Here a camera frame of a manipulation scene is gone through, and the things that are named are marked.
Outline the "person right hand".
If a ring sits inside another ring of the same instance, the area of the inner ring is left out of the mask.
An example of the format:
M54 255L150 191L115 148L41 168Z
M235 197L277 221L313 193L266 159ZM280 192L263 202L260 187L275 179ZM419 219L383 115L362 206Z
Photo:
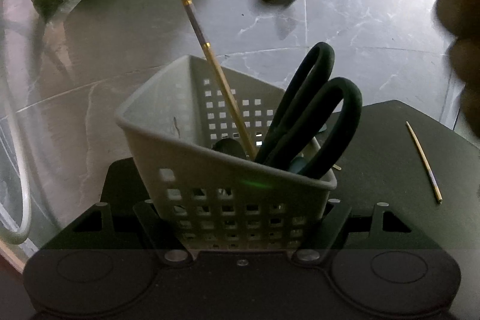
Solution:
M463 82L460 110L475 135L479 134L479 0L437 0L439 23L455 37L448 60Z

